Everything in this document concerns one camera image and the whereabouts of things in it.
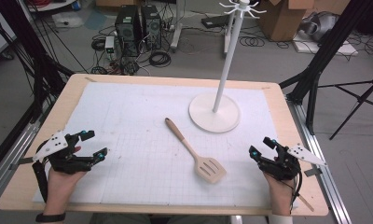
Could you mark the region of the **small black computer tower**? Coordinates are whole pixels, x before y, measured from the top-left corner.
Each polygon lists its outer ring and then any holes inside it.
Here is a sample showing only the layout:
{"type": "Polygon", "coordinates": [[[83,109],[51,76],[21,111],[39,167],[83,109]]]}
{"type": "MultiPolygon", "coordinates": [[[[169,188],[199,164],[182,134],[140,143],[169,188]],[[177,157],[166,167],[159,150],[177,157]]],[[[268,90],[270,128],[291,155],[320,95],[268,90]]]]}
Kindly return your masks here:
{"type": "Polygon", "coordinates": [[[143,35],[148,49],[161,48],[161,18],[153,5],[141,7],[143,35]]]}

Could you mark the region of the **black flat device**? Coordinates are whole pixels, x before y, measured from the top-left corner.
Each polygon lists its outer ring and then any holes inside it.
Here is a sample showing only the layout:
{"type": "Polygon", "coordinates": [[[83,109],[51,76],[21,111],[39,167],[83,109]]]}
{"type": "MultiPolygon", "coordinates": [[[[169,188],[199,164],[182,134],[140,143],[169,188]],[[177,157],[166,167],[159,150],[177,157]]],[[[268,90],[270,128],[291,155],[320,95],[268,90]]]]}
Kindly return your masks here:
{"type": "Polygon", "coordinates": [[[228,24],[229,15],[214,16],[209,18],[203,18],[200,20],[201,24],[207,28],[223,27],[228,24]]]}

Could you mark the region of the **black tripod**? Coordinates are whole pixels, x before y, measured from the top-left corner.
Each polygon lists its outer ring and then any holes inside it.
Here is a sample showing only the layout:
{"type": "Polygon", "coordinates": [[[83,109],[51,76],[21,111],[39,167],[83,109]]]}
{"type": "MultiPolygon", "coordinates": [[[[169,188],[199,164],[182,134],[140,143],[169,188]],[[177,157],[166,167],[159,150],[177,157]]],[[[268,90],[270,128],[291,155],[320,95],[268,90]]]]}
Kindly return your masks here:
{"type": "Polygon", "coordinates": [[[337,129],[332,133],[329,137],[330,140],[333,140],[338,133],[342,130],[342,128],[346,125],[346,123],[352,118],[352,116],[356,113],[356,111],[363,105],[368,104],[373,106],[373,102],[369,100],[369,96],[373,93],[373,79],[366,80],[366,81],[356,81],[356,82],[347,82],[347,83],[337,83],[337,84],[328,84],[328,85],[321,85],[319,86],[320,89],[322,88],[336,88],[340,91],[343,91],[350,96],[352,96],[356,100],[356,104],[353,106],[351,112],[348,116],[341,122],[341,124],[337,127],[337,129]],[[369,88],[361,94],[357,94],[350,90],[347,90],[349,86],[357,86],[357,85],[364,85],[369,84],[369,88]]]}

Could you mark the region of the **white grid mat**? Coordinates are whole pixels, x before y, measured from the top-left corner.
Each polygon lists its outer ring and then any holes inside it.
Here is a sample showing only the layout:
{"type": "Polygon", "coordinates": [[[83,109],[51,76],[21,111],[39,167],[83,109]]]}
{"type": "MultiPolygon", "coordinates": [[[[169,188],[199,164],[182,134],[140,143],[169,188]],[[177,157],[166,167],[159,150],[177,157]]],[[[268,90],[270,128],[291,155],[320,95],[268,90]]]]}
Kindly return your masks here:
{"type": "Polygon", "coordinates": [[[241,110],[239,125],[228,133],[209,133],[196,126],[188,108],[200,87],[89,83],[65,125],[66,133],[93,130],[80,155],[107,148],[77,184],[74,203],[154,205],[269,206],[267,181],[249,156],[256,147],[273,158],[265,137],[278,133],[262,90],[227,89],[241,110]],[[217,159],[226,175],[211,184],[194,170],[187,148],[167,128],[171,119],[192,149],[217,159]]]}

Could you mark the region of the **small white power box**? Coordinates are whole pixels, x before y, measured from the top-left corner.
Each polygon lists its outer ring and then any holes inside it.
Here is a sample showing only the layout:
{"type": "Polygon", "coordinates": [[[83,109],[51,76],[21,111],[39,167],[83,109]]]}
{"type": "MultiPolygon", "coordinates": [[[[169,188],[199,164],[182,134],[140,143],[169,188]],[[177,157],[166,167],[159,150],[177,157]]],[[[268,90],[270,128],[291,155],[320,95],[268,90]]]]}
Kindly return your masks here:
{"type": "Polygon", "coordinates": [[[104,44],[105,51],[110,54],[115,52],[115,38],[113,36],[107,36],[104,44]]]}

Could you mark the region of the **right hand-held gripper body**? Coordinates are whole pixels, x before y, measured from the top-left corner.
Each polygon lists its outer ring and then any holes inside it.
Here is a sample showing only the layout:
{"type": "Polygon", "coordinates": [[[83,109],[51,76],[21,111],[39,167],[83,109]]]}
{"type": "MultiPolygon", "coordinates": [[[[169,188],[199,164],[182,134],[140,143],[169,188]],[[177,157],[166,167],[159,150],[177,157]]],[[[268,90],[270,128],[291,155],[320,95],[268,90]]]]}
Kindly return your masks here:
{"type": "Polygon", "coordinates": [[[275,159],[264,158],[265,162],[260,164],[260,170],[276,180],[292,180],[295,178],[301,171],[300,161],[326,166],[325,161],[319,159],[301,145],[284,147],[279,144],[276,152],[277,157],[275,159]]]}

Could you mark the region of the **large black computer tower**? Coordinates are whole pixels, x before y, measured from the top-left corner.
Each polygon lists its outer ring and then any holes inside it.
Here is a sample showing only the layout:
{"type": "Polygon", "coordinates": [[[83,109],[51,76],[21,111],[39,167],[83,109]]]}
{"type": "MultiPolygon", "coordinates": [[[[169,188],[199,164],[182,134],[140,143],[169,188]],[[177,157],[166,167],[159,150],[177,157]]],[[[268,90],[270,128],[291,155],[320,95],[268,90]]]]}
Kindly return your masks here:
{"type": "Polygon", "coordinates": [[[142,40],[138,6],[122,5],[117,14],[115,27],[122,55],[128,57],[137,56],[138,45],[142,40]]]}

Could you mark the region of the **white flat board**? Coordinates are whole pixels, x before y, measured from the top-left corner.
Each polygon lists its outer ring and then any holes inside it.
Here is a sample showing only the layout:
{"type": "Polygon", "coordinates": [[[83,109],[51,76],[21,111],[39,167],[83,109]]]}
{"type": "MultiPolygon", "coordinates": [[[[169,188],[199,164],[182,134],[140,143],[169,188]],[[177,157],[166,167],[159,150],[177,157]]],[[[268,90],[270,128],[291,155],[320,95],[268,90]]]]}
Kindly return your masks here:
{"type": "MultiPolygon", "coordinates": [[[[321,49],[327,50],[327,47],[320,45],[304,32],[297,32],[292,40],[293,46],[298,53],[316,54],[321,49]]],[[[357,56],[358,51],[348,41],[344,41],[337,48],[339,56],[357,56]]]]}

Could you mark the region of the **white hook stand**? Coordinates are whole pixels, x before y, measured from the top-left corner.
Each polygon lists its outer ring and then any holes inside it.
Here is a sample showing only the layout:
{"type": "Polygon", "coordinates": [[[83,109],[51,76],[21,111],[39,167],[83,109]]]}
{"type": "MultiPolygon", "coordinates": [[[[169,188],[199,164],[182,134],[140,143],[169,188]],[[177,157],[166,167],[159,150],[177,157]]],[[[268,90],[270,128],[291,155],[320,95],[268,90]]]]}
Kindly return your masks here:
{"type": "Polygon", "coordinates": [[[258,19],[258,14],[266,13],[266,10],[257,10],[257,3],[250,4],[250,0],[238,0],[237,3],[229,1],[228,29],[226,40],[228,51],[219,80],[216,93],[204,93],[196,96],[189,104],[189,116],[192,121],[204,131],[210,133],[226,133],[235,129],[241,120],[241,110],[237,103],[224,94],[228,73],[231,67],[233,55],[237,46],[239,34],[242,28],[244,15],[249,14],[253,19],[258,19]]]}

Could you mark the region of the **tan tape strip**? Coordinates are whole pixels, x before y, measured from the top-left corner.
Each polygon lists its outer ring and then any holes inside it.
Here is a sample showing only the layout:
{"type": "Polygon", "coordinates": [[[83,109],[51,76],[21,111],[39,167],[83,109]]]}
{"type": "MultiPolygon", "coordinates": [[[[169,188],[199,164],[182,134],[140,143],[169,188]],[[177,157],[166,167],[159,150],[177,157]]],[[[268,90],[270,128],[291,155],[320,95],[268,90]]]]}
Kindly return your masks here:
{"type": "Polygon", "coordinates": [[[311,212],[315,211],[311,202],[311,197],[303,196],[301,193],[299,193],[297,197],[309,208],[311,212]]]}

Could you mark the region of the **person's left hand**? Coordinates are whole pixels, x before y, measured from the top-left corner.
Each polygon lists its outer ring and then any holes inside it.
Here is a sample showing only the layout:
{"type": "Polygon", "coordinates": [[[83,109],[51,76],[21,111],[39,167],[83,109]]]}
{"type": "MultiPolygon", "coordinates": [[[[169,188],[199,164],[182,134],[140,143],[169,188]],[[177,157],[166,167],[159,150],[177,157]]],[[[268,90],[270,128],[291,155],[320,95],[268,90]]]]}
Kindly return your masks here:
{"type": "Polygon", "coordinates": [[[50,168],[48,173],[48,198],[43,214],[46,216],[63,214],[78,181],[85,174],[86,172],[77,172],[69,175],[50,168]]]}

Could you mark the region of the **wooden slotted spatula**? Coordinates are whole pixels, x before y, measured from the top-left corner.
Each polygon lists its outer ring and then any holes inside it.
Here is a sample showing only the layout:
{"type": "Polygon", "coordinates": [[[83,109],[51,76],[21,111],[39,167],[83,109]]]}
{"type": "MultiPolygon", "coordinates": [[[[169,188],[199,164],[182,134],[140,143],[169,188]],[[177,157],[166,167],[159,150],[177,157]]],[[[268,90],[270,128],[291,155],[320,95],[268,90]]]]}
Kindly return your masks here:
{"type": "Polygon", "coordinates": [[[226,169],[216,159],[198,155],[171,119],[166,118],[165,123],[193,157],[194,169],[198,176],[208,183],[215,184],[227,174],[226,169]]]}

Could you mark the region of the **aluminium rail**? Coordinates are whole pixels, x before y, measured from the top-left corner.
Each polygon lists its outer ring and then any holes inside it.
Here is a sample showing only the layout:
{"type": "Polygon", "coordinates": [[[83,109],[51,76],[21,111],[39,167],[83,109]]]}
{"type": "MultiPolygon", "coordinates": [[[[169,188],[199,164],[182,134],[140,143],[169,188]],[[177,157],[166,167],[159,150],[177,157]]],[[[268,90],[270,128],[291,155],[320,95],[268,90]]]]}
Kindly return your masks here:
{"type": "Polygon", "coordinates": [[[10,141],[8,152],[0,160],[0,190],[5,187],[12,172],[18,168],[19,159],[27,152],[39,129],[39,124],[28,123],[16,133],[16,139],[10,141]]]}
{"type": "MultiPolygon", "coordinates": [[[[322,161],[325,161],[324,153],[318,143],[314,134],[311,134],[306,121],[306,112],[302,105],[295,105],[287,101],[287,105],[291,111],[294,122],[299,130],[299,135],[302,139],[304,146],[315,156],[322,161]]],[[[320,169],[321,173],[318,174],[317,180],[321,190],[324,193],[326,207],[329,209],[332,217],[336,220],[337,224],[352,224],[350,215],[346,209],[344,202],[338,192],[335,180],[328,166],[314,165],[316,170],[320,169]]]]}

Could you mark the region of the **white stand leg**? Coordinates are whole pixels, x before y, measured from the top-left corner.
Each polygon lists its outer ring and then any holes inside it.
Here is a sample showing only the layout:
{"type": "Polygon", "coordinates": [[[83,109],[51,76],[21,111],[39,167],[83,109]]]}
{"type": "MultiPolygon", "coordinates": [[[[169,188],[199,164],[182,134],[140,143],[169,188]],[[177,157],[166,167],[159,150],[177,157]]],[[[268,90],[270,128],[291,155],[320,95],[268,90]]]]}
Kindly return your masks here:
{"type": "Polygon", "coordinates": [[[175,10],[175,24],[173,27],[173,38],[170,45],[170,50],[172,52],[176,52],[178,48],[178,43],[180,39],[180,35],[182,33],[182,19],[185,14],[184,12],[184,6],[185,6],[186,0],[176,0],[176,10],[175,10]]]}

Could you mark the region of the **cardboard box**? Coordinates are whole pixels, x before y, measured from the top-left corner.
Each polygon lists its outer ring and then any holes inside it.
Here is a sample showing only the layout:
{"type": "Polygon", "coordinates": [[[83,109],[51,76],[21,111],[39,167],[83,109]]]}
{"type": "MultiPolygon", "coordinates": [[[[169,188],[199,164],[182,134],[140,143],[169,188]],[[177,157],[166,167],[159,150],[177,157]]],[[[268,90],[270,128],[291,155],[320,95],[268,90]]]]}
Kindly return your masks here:
{"type": "Polygon", "coordinates": [[[314,0],[260,0],[258,8],[266,13],[260,16],[258,25],[270,40],[292,40],[306,11],[313,6],[314,0]]]}

